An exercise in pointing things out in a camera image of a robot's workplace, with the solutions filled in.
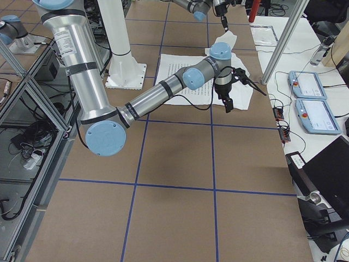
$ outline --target sticker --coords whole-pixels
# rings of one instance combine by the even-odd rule
[[[305,163],[303,162],[303,160],[300,158],[298,154],[292,155],[291,158],[295,163],[295,165],[298,167],[298,169],[301,169],[305,165]]]
[[[76,53],[76,48],[69,30],[56,33],[55,40],[62,57]]]

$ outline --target silver arm segment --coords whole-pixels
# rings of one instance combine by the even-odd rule
[[[58,11],[50,9],[57,2],[33,1],[43,24],[55,36],[82,107],[81,123],[86,130],[86,143],[95,154],[111,156],[119,152],[125,144],[125,130],[133,122],[187,86],[195,90],[215,78],[218,85],[231,87],[231,69],[226,68],[231,65],[231,48],[217,43],[211,47],[210,56],[200,63],[180,69],[124,106],[112,107],[96,63],[95,45],[87,37],[88,20],[82,1],[60,0],[65,4],[61,4]]]
[[[172,0],[184,9],[194,15],[194,18],[201,22],[209,12],[212,6],[212,0],[193,1],[193,0]]]

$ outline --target white table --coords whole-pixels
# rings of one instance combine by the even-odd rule
[[[287,23],[287,19],[288,18],[286,17],[257,16],[255,22],[251,23],[251,25],[273,26],[276,32],[276,36],[278,37],[278,39],[280,39],[282,31]],[[322,63],[320,63],[318,66],[313,66],[310,63],[308,63],[311,57],[313,56],[314,52],[317,50],[317,47],[313,47],[318,46],[319,44],[320,41],[318,40],[316,34],[313,32],[308,21],[306,19],[300,19],[297,28],[293,33],[293,36],[291,37],[291,40],[287,44],[287,47],[284,51],[285,54],[282,55],[278,65],[276,66],[275,72],[281,71],[289,73],[291,70],[296,70],[322,73],[333,69],[330,67],[323,66]],[[264,72],[273,53],[263,51],[273,51],[275,47],[256,46],[256,49],[258,51],[258,57],[261,63],[261,68]],[[286,54],[293,52],[302,52],[307,49],[311,50],[300,54]],[[280,99],[284,103],[284,105],[287,105],[290,103],[290,99],[277,91],[277,85],[275,82],[275,72],[267,85],[268,93],[270,94],[269,97],[270,99],[273,99],[275,96],[276,99]],[[344,84],[344,81],[337,70],[333,70],[325,74],[320,74],[319,77],[324,86]],[[276,74],[276,80],[279,85],[279,90],[287,95],[290,95],[291,90],[287,83],[287,78],[287,74]],[[344,115],[349,112],[349,89],[346,86],[326,88],[326,94],[328,96],[327,102],[335,116]],[[291,106],[287,106],[284,108],[285,120],[290,124],[291,131],[297,133],[305,140],[306,148],[305,151],[302,153],[302,156],[305,159],[305,161],[309,161],[321,150],[323,150],[327,145],[334,141],[338,137],[338,135],[312,135],[306,133],[298,119],[294,107],[295,97],[293,95],[291,95],[291,97],[293,103],[291,104]],[[348,139],[345,133],[346,131],[344,124],[346,119],[347,117],[337,118],[337,122],[341,127],[342,135],[346,139]],[[291,142],[286,143],[284,148],[285,154],[294,151],[301,152],[304,148],[304,143],[302,142],[302,140],[294,134],[291,134],[290,137]],[[309,244],[312,250],[314,261],[320,261],[320,258],[323,255],[327,255],[322,253],[313,241],[309,241]],[[344,243],[344,246],[348,248],[349,241],[346,241]],[[331,250],[330,255],[327,255],[327,261],[333,261],[336,250],[337,247],[334,247]]]

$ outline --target metal frame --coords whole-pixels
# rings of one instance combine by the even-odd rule
[[[309,0],[297,0],[297,3],[292,10],[292,14],[290,15],[290,18],[288,19],[288,22],[285,26],[285,29],[282,32],[279,43],[276,46],[272,57],[270,58],[270,61],[266,67],[266,70],[264,71],[263,78],[261,80],[263,85],[266,85],[270,80],[270,78],[272,77],[272,74],[274,73],[274,70],[280,61],[282,53],[284,52],[286,45],[289,39],[291,38],[294,29],[296,29],[298,21],[302,16],[306,6],[308,5],[308,2]]]

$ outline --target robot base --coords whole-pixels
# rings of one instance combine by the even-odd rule
[[[122,61],[111,62],[109,76],[105,83],[106,87],[136,90],[142,89],[147,65],[138,64],[133,57],[131,59],[133,61],[131,67],[125,66]]]
[[[37,37],[36,35],[30,35],[30,37],[32,38],[34,43],[41,43],[41,42],[44,42],[46,40],[45,37]],[[33,55],[41,47],[41,45],[34,45],[31,48],[23,51],[22,49],[20,49],[18,47],[16,40],[9,47],[10,51],[12,53],[14,53],[14,54],[18,54],[18,55]]]

